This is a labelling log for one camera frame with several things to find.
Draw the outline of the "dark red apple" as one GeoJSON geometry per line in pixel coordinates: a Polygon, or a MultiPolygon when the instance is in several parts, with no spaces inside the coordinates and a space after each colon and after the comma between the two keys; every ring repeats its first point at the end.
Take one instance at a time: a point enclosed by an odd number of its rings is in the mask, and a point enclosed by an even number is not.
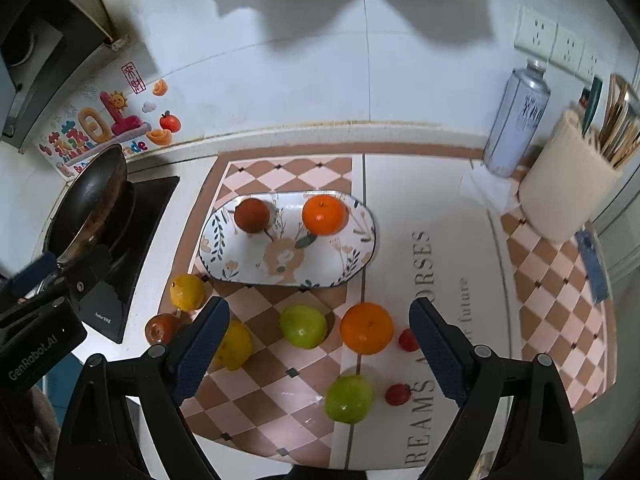
{"type": "Polygon", "coordinates": [[[153,344],[169,344],[181,325],[181,320],[177,315],[169,313],[154,315],[145,324],[145,339],[151,346],[153,344]]]}

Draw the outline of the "small red fruit back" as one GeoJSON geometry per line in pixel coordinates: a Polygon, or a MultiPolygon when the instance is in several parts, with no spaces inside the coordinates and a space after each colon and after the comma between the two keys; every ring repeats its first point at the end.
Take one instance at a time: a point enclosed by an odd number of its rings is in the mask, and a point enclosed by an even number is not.
{"type": "Polygon", "coordinates": [[[420,344],[416,340],[416,336],[410,328],[403,330],[398,337],[399,347],[405,352],[412,353],[420,349],[420,344]]]}

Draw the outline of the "small red fruit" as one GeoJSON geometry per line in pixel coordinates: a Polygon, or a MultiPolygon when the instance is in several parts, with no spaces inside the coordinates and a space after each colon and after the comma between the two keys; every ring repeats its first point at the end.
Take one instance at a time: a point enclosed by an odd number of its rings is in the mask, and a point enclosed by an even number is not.
{"type": "Polygon", "coordinates": [[[408,384],[393,384],[385,391],[385,402],[391,406],[401,406],[411,399],[411,388],[408,384]]]}
{"type": "Polygon", "coordinates": [[[398,337],[399,347],[405,352],[412,353],[420,349],[420,344],[416,340],[416,336],[410,328],[403,330],[398,337]]]}

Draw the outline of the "yellow pear front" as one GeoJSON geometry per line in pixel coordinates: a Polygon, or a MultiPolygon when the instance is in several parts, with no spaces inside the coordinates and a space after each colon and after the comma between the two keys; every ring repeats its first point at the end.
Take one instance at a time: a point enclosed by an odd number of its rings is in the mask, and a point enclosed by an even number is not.
{"type": "Polygon", "coordinates": [[[238,320],[231,320],[228,330],[213,358],[216,370],[239,370],[253,354],[253,339],[248,328],[238,320]]]}

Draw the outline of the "yellow pear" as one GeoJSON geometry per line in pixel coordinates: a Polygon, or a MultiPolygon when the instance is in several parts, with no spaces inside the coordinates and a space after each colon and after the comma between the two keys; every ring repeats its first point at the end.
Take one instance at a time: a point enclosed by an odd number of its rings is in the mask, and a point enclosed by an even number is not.
{"type": "Polygon", "coordinates": [[[231,320],[228,330],[213,358],[216,370],[239,370],[253,354],[253,339],[248,328],[238,320],[231,320]]]}
{"type": "Polygon", "coordinates": [[[206,299],[204,282],[195,274],[180,274],[170,284],[171,303],[180,311],[192,312],[203,307],[206,299]]]}

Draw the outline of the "small red fruit front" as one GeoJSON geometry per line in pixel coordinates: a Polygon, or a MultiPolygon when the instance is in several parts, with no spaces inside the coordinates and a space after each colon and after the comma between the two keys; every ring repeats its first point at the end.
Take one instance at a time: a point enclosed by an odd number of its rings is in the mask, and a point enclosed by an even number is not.
{"type": "Polygon", "coordinates": [[[385,402],[391,406],[401,406],[411,399],[411,388],[408,384],[393,384],[385,391],[385,402]]]}

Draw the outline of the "yellow pear back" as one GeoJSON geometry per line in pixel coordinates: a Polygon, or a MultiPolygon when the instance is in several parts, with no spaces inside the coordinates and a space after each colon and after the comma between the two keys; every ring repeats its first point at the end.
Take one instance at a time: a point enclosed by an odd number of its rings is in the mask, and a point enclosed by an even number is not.
{"type": "Polygon", "coordinates": [[[170,284],[171,303],[180,311],[192,312],[203,307],[206,299],[204,282],[195,274],[180,274],[170,284]]]}

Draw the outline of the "orange back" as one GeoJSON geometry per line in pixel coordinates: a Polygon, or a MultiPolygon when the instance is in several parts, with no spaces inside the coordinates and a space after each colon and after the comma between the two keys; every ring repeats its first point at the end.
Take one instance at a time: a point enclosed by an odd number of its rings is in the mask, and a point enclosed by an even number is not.
{"type": "Polygon", "coordinates": [[[395,326],[390,314],[378,304],[360,302],[349,308],[340,323],[346,346],[363,356],[383,351],[392,341],[395,326]]]}

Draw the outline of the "orange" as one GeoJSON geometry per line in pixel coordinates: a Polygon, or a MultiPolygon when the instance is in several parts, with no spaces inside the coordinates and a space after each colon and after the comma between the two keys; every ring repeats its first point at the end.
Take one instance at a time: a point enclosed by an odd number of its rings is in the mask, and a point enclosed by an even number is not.
{"type": "Polygon", "coordinates": [[[360,302],[349,308],[340,323],[346,346],[363,356],[383,351],[392,341],[395,326],[390,314],[378,304],[360,302]]]}
{"type": "Polygon", "coordinates": [[[303,206],[303,224],[315,236],[330,236],[340,232],[346,226],[347,218],[346,206],[332,195],[311,196],[303,206]]]}

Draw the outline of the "green apple front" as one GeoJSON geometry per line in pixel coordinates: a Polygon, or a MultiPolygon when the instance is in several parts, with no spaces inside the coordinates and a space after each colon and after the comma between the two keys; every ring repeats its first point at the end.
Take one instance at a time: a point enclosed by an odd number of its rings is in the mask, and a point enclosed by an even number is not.
{"type": "Polygon", "coordinates": [[[344,376],[330,385],[324,397],[324,409],[334,422],[356,425],[367,417],[373,400],[374,391],[366,378],[344,376]]]}

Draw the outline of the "green apple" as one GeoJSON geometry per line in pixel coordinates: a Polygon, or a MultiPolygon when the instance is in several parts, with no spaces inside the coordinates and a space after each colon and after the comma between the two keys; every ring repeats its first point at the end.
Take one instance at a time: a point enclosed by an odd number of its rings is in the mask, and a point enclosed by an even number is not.
{"type": "Polygon", "coordinates": [[[356,425],[367,417],[373,400],[374,391],[366,378],[344,376],[330,385],[324,397],[324,409],[334,422],[356,425]]]}
{"type": "Polygon", "coordinates": [[[303,304],[286,307],[280,315],[279,325],[288,342],[307,350],[318,347],[328,334],[324,315],[316,308],[303,304]]]}

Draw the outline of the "green apple back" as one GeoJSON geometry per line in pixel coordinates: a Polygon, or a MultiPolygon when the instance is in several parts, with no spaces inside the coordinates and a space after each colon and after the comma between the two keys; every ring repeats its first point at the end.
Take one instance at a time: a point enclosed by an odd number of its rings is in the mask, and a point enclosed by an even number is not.
{"type": "Polygon", "coordinates": [[[279,325],[288,342],[307,350],[318,347],[328,334],[324,315],[316,308],[303,304],[286,307],[280,315],[279,325]]]}

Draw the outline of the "brown red round fruit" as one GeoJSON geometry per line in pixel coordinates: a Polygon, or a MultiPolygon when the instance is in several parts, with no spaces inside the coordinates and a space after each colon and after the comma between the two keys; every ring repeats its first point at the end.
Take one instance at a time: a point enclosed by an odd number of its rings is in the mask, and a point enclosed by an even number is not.
{"type": "Polygon", "coordinates": [[[256,234],[268,229],[270,210],[262,200],[250,197],[236,206],[234,221],[245,233],[256,234]]]}

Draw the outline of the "orange front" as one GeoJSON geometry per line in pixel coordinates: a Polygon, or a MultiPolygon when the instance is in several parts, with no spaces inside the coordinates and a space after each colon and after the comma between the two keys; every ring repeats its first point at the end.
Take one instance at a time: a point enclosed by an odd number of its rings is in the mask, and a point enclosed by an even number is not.
{"type": "Polygon", "coordinates": [[[330,236],[340,232],[346,226],[347,218],[346,206],[332,195],[311,196],[303,206],[303,224],[315,236],[330,236]]]}

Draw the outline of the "colourful wall sticker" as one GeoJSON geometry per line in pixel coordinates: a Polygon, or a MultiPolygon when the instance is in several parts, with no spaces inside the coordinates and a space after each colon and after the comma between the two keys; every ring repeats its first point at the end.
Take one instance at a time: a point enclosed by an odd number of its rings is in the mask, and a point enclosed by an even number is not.
{"type": "Polygon", "coordinates": [[[81,81],[36,130],[32,144],[65,180],[112,145],[130,158],[177,141],[177,93],[151,62],[128,58],[81,81]]]}

